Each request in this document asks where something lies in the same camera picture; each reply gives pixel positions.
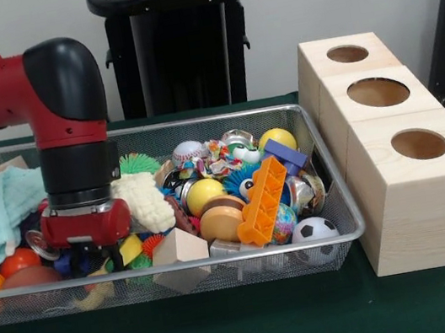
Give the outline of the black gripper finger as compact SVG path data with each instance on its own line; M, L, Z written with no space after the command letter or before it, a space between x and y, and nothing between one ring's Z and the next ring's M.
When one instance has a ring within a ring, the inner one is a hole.
M113 270L114 271L123 270L125 268L125 264L122 259L119 241L116 240L116 242L114 242L112 245L109 245L107 247L107 250L110 259L112 260L112 263L114 265Z
M70 269L74 278L85 277L88 275L88 257L83 252L82 244L73 244L69 250Z

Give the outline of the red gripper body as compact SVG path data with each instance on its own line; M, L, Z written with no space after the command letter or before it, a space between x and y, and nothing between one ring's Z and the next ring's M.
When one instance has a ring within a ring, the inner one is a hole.
M47 209L41 215L40 230L45 240L59 249L76 243L116 241L131 231L130 208L119 198L87 207Z

